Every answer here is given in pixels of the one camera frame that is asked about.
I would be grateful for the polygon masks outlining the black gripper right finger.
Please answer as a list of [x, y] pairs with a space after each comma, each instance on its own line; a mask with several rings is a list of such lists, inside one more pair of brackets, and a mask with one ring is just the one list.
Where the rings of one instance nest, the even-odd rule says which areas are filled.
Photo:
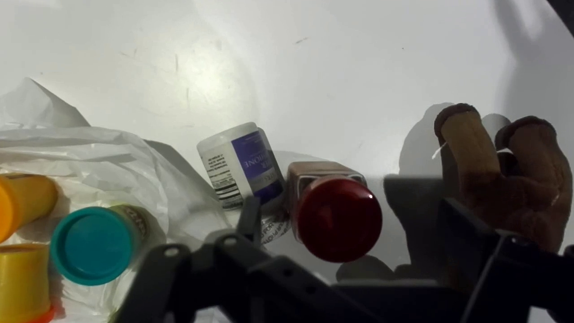
[[531, 308], [574, 323], [572, 254], [493, 229], [452, 197], [439, 202], [438, 227], [447, 254], [472, 285], [461, 323], [527, 323]]

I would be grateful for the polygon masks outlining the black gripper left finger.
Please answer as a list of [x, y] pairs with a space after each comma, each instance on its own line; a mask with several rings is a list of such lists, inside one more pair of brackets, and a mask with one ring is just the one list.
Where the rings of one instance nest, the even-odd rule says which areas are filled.
[[192, 250], [163, 243], [143, 258], [113, 323], [194, 323], [219, 308], [231, 323], [463, 323], [466, 297], [432, 279], [328, 285], [260, 245], [260, 200], [238, 225]]

